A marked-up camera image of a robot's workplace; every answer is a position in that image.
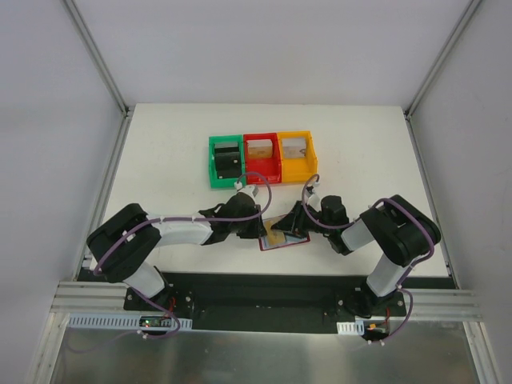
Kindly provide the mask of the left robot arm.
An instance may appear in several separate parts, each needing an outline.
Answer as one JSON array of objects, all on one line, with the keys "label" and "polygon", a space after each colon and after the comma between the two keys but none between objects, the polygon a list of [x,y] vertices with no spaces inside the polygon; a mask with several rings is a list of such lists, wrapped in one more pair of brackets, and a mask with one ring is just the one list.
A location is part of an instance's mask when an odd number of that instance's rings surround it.
[{"label": "left robot arm", "polygon": [[142,294],[150,310],[160,311],[171,308],[174,292],[158,268],[146,260],[150,253],[171,245],[213,245],[231,234],[248,239],[264,234],[261,206],[249,192],[239,191],[225,203],[179,220],[150,216],[131,203],[93,231],[86,244],[98,274],[109,283],[127,284]]}]

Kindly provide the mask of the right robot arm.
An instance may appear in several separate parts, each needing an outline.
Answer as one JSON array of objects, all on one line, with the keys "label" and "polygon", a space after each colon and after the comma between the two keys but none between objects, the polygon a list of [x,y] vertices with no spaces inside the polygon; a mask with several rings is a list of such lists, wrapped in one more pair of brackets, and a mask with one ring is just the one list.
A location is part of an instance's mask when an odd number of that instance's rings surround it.
[{"label": "right robot arm", "polygon": [[379,315],[412,268],[432,256],[441,241],[438,226],[423,212],[396,194],[383,198],[350,222],[342,198],[327,195],[313,206],[314,194],[272,225],[271,229],[296,238],[315,232],[338,254],[348,255],[375,242],[382,251],[376,267],[360,288],[343,299],[346,311],[360,318]]}]

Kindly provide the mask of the gold VIP credit card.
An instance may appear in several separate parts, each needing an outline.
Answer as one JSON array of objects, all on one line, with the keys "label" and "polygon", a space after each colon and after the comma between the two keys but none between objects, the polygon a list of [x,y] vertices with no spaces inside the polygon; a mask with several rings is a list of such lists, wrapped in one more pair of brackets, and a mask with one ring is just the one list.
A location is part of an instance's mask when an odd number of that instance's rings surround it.
[{"label": "gold VIP credit card", "polygon": [[277,220],[280,219],[281,216],[268,218],[263,222],[266,236],[264,238],[264,243],[266,248],[274,248],[280,245],[283,245],[286,242],[286,236],[282,232],[272,231],[270,228],[272,224],[276,223]]}]

